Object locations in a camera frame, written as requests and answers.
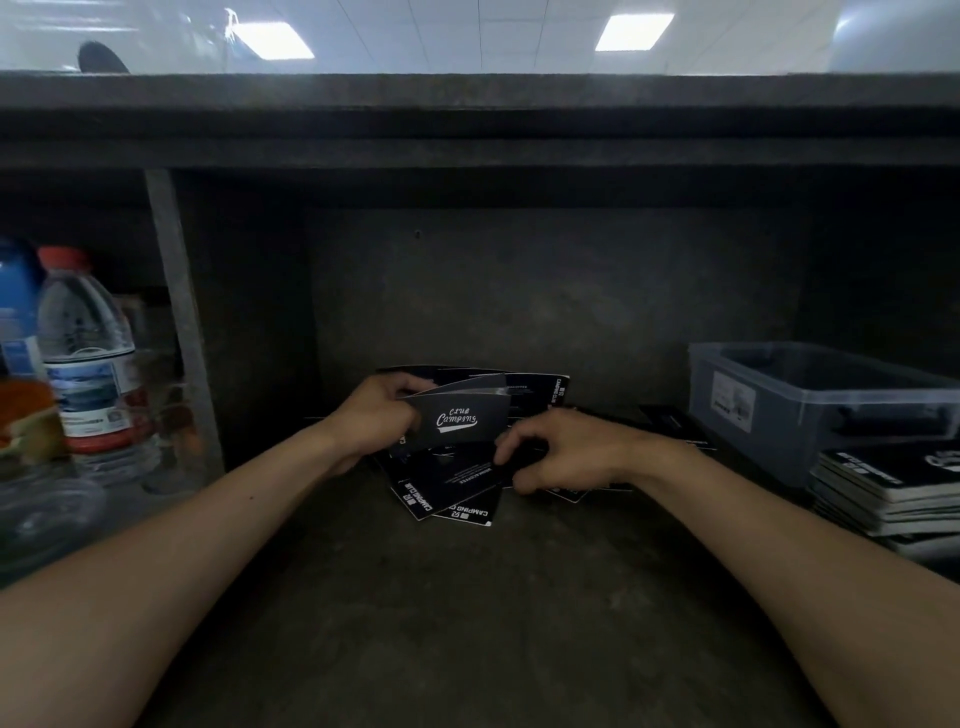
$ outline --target blue bottle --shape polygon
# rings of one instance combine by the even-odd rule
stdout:
[[[0,350],[10,376],[46,379],[36,345],[36,306],[43,278],[30,244],[0,235]]]

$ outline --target forearm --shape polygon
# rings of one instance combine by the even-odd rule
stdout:
[[[751,593],[838,718],[952,724],[960,588],[694,449],[671,445],[654,460],[654,478],[637,463],[637,486]]]
[[[336,464],[297,436],[0,595],[0,725],[131,725],[214,601]]]

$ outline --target water bottle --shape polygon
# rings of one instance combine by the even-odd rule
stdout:
[[[37,342],[77,471],[111,486],[146,476],[161,453],[127,323],[76,248],[43,247]]]
[[[10,376],[44,377],[36,345],[36,302],[42,283],[34,249],[0,235],[0,352]]]

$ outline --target stack of black cards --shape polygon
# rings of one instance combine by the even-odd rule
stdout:
[[[922,561],[960,555],[960,440],[825,450],[813,511]]]
[[[491,525],[500,492],[518,468],[546,454],[529,443],[505,467],[493,464],[493,441],[511,423],[562,406],[569,385],[563,375],[446,366],[401,366],[436,388],[404,398],[420,414],[406,433],[376,460],[391,489],[421,521],[428,516]]]

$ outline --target container label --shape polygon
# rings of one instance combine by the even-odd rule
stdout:
[[[40,380],[46,378],[35,336],[0,342],[0,349],[3,349],[10,376],[28,376]]]
[[[744,432],[754,426],[756,390],[720,372],[713,373],[710,408]]]
[[[133,352],[46,364],[71,452],[124,448],[153,432]]]

